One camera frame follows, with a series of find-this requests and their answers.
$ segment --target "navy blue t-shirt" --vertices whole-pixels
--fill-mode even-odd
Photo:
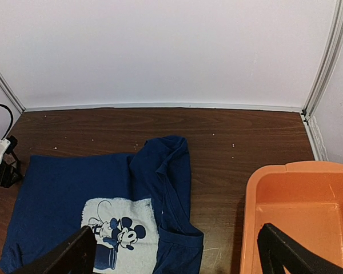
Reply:
[[[96,273],[198,273],[203,233],[189,222],[186,139],[152,139],[136,155],[32,156],[11,217],[6,273],[82,226],[95,234]]]

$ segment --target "white clip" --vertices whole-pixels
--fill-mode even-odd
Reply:
[[[10,146],[10,141],[7,139],[0,140],[0,164],[2,163],[2,159],[4,157],[4,154],[7,150],[7,148]]]

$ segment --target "orange plastic tub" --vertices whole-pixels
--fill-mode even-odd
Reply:
[[[257,238],[272,223],[343,267],[343,165],[298,162],[257,170],[246,188],[240,273],[262,273]]]

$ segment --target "mickey mouse graphic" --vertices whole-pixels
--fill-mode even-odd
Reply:
[[[110,207],[109,201],[101,201],[97,208],[98,219],[91,217],[88,224],[103,242],[97,244],[95,253],[94,267],[99,270],[115,269],[119,247],[132,251],[138,239],[146,236],[145,227],[139,224],[132,228],[133,221],[129,217],[118,220],[111,218],[109,222],[105,220],[105,216],[109,215]]]

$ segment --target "dark wood grain tabletop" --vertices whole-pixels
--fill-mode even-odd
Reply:
[[[30,155],[137,153],[146,140],[187,138],[192,165],[191,223],[205,234],[201,273],[238,273],[244,195],[269,164],[313,160],[293,112],[147,108],[25,112],[11,133],[25,170]],[[0,188],[0,256],[20,184]]]

